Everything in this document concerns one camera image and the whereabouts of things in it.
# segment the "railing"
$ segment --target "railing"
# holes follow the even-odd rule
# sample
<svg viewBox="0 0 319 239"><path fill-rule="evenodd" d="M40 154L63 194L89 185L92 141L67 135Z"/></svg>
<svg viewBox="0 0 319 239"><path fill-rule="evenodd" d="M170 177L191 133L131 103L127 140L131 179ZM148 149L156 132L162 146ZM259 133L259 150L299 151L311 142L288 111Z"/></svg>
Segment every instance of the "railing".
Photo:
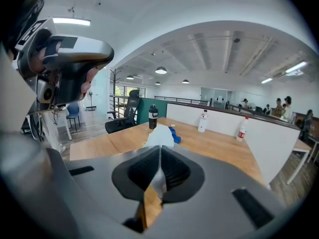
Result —
<svg viewBox="0 0 319 239"><path fill-rule="evenodd" d="M126 105L128 103L128 98L129 97L126 97L126 96L113 96L113 95L110 95L110 111L112 112L113 111L113 102L115 101L115 116L116 118L124 118L124 111L126 109ZM136 111L135 113L135 117L134 117L134 120L136 121L137 119L137 114L138 114L138 111Z"/></svg>
<svg viewBox="0 0 319 239"><path fill-rule="evenodd" d="M210 105L210 101L203 101L203 100L196 100L196 99L172 98L172 97L161 97L161 96L154 96L154 98L160 99L160 100L166 100L166 101L194 104L194 105L203 105L203 106Z"/></svg>

